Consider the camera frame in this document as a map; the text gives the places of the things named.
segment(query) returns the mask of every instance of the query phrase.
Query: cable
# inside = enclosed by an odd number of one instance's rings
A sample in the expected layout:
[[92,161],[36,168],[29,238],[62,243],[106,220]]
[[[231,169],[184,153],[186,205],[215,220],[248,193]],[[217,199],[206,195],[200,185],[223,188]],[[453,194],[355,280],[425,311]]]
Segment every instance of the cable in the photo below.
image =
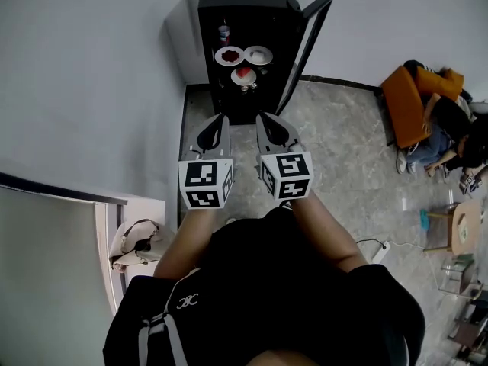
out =
[[360,242],[364,242],[364,241],[375,241],[375,242],[379,242],[381,244],[381,248],[382,249],[386,249],[387,246],[384,245],[380,240],[376,240],[376,239],[363,239],[363,240],[359,240],[356,242],[356,244],[359,244]]
[[394,246],[397,246],[397,247],[403,247],[403,246],[411,246],[411,247],[416,247],[416,248],[422,248],[424,249],[425,247],[422,247],[422,246],[418,246],[416,244],[411,244],[410,242],[402,242],[401,244],[396,244],[395,242],[393,241],[389,241],[390,244],[393,244]]
[[[402,244],[396,244],[393,241],[389,241],[389,243],[390,244],[393,244],[394,246],[397,246],[397,247],[410,246],[410,247],[421,248],[421,249],[424,249],[425,248],[425,247],[422,247],[422,246],[418,246],[416,244],[412,244],[411,242],[403,242]],[[428,253],[426,253],[425,256],[427,257],[427,260],[429,261],[430,272],[432,274],[432,277],[434,277],[435,286],[437,286],[437,290],[440,290],[439,284],[437,282],[437,277],[435,276],[434,266],[432,265],[432,260],[430,259],[430,256],[429,256]]]

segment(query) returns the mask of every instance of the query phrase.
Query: person sitting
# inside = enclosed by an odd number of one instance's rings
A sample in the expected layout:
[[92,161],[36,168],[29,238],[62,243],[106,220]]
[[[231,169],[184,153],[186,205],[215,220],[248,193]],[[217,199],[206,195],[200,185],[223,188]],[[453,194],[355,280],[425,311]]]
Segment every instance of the person sitting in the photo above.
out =
[[437,162],[451,147],[451,139],[437,124],[432,124],[429,138],[411,146],[408,151],[399,150],[396,155],[396,170],[403,174],[405,170],[413,174],[416,163],[430,165]]
[[[396,168],[400,173],[405,168],[415,170],[412,164],[421,162],[426,165],[428,175],[433,176],[436,169],[449,162],[448,167],[442,167],[447,178],[453,169],[474,169],[486,158],[486,140],[482,134],[483,128],[488,127],[486,119],[478,118],[471,124],[467,115],[450,98],[432,94],[425,107],[422,127],[431,136],[423,140],[415,150],[408,153],[399,150]],[[449,149],[446,148],[447,140],[452,142]]]

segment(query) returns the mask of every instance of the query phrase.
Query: plate of food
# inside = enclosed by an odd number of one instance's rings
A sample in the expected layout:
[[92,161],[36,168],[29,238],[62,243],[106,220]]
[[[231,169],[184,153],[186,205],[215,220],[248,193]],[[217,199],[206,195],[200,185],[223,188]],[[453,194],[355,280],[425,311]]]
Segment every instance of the plate of food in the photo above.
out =
[[264,46],[250,46],[244,50],[244,58],[254,65],[267,65],[273,60],[273,53]]
[[223,66],[235,66],[244,61],[244,50],[240,47],[226,46],[215,53],[215,60]]
[[230,78],[237,85],[251,85],[256,81],[256,72],[251,68],[238,68],[232,71]]

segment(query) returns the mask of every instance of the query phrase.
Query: small table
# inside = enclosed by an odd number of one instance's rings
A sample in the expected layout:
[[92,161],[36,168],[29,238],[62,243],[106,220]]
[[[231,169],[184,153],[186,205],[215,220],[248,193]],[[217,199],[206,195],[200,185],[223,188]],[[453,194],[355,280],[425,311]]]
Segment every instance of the small table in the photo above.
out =
[[[447,218],[449,233],[447,246],[427,248],[424,249],[424,252],[452,251],[457,256],[466,252],[472,252],[476,248],[478,239],[480,238],[481,228],[481,206],[479,201],[472,199],[457,205],[448,213],[428,212],[427,215],[429,217]],[[463,215],[466,217],[467,238],[464,242],[461,242],[457,227]]]

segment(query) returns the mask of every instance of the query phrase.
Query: bag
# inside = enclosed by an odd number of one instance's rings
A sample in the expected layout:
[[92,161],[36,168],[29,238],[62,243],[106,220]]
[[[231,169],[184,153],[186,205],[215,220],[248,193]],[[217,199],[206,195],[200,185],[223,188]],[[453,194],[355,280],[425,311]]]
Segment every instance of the bag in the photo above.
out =
[[149,219],[139,220],[132,226],[122,223],[110,250],[112,269],[124,272],[128,265],[147,265],[160,260],[171,236],[171,231]]

